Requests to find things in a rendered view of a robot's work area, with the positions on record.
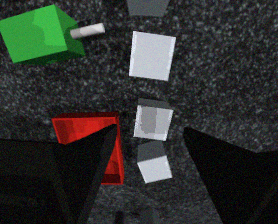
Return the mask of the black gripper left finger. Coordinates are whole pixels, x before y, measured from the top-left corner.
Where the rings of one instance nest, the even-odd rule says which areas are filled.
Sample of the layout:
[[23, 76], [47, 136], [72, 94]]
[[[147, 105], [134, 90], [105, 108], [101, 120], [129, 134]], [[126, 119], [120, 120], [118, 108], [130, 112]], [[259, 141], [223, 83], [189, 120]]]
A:
[[0, 174], [50, 179], [67, 224], [87, 224], [116, 137], [111, 124], [67, 144], [0, 138]]

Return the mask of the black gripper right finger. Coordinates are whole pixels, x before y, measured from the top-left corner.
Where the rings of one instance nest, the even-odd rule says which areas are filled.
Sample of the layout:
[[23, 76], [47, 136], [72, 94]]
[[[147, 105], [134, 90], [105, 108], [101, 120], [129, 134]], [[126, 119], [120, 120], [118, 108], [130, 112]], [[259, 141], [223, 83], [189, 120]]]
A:
[[183, 137], [223, 224], [254, 224], [278, 190], [278, 150], [254, 153], [190, 127]]

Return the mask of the red tray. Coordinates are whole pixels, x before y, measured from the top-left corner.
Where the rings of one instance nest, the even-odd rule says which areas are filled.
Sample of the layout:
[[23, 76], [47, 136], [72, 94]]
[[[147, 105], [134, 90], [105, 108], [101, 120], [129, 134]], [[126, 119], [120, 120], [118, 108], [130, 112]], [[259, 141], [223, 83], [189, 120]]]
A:
[[82, 139], [111, 124], [117, 124], [117, 137], [101, 184], [123, 184], [122, 156], [118, 112], [62, 113], [52, 118], [58, 142], [70, 143]]

